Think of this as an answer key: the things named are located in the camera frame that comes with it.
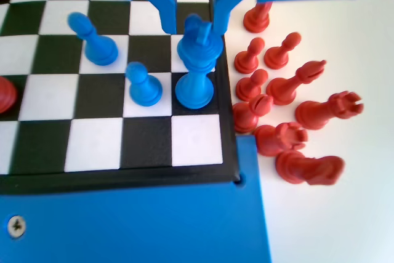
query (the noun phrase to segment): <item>red pawn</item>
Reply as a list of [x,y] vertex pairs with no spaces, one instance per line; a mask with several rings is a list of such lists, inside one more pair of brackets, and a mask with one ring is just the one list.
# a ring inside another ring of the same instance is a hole
[[252,73],[259,66],[257,56],[264,48],[264,40],[260,37],[252,39],[247,51],[239,52],[234,59],[234,66],[242,74]]
[[17,90],[5,77],[0,76],[0,114],[6,112],[17,100]]
[[267,79],[267,71],[256,70],[251,77],[245,77],[238,81],[235,87],[236,96],[245,102],[252,100],[255,96],[261,94],[261,86]]
[[355,92],[333,94],[327,102],[306,101],[295,110],[295,118],[305,129],[321,129],[333,117],[348,119],[364,110],[364,104],[357,104],[361,97]]
[[299,123],[281,123],[277,127],[259,126],[253,133],[257,151],[263,156],[276,156],[285,150],[299,150],[308,140],[307,131]]
[[257,95],[249,103],[237,103],[233,106],[235,131],[242,134],[253,131],[259,117],[266,115],[272,107],[272,97]]
[[249,32],[263,32],[270,24],[270,11],[272,2],[257,3],[255,7],[247,11],[244,16],[244,27]]
[[306,158],[298,151],[282,152],[275,160],[279,176],[291,184],[306,181],[309,185],[334,185],[342,172],[345,162],[338,156]]
[[281,46],[271,47],[265,52],[264,63],[271,69],[280,69],[286,66],[289,61],[288,52],[298,46],[300,42],[300,33],[290,33]]
[[310,84],[323,74],[326,61],[311,61],[298,68],[289,79],[275,78],[267,85],[266,92],[273,97],[275,105],[289,105],[296,98],[296,89],[301,84]]

